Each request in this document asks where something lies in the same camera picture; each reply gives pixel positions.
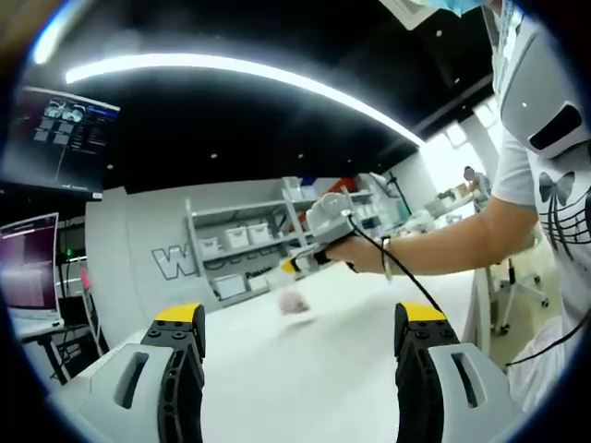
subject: computer screen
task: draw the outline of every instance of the computer screen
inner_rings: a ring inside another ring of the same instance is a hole
[[[67,92],[23,88],[0,158],[0,179],[100,199],[118,113],[117,106]]]
[[[0,228],[0,286],[8,307],[56,310],[57,214]]]

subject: pink object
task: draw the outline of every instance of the pink object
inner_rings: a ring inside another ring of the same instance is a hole
[[[286,291],[279,297],[279,309],[283,315],[300,314],[310,309],[304,295],[298,291]]]
[[[82,279],[82,287],[88,291],[90,289],[89,274],[84,268],[80,269],[80,278]]]

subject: ceiling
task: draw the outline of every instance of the ceiling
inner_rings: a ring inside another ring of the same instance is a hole
[[[478,10],[463,18],[440,11],[408,31],[378,0],[102,0],[46,65],[25,71],[23,82],[121,107],[107,188],[134,193],[285,175],[348,176],[384,171],[416,151],[340,103],[245,74],[151,68],[64,81],[71,67],[155,52],[224,55],[295,72],[358,98],[422,138],[466,118],[491,93],[490,48]]]

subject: chair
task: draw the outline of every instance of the chair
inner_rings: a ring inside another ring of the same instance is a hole
[[[502,335],[509,333],[509,329],[511,328],[511,325],[509,324],[509,315],[511,313],[511,308],[513,307],[513,300],[515,299],[515,295],[518,292],[533,297],[542,305],[542,307],[546,308],[549,306],[549,299],[546,294],[536,288],[536,286],[541,283],[540,275],[533,272],[521,277],[520,279],[517,279],[515,276],[515,266],[513,264],[513,258],[515,256],[521,255],[524,252],[533,251],[539,245],[541,245],[543,238],[544,237],[540,229],[538,227],[534,228],[532,235],[525,244],[525,248],[508,259],[509,280],[502,280],[500,289],[493,293],[490,297],[490,302],[492,303],[499,300],[501,296],[509,295],[509,303],[505,308],[501,322],[500,334]]]

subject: hand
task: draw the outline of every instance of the hand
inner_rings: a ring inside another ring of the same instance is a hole
[[[326,257],[332,261],[351,263],[357,272],[384,271],[381,263],[381,252],[363,237],[350,237],[330,246]]]

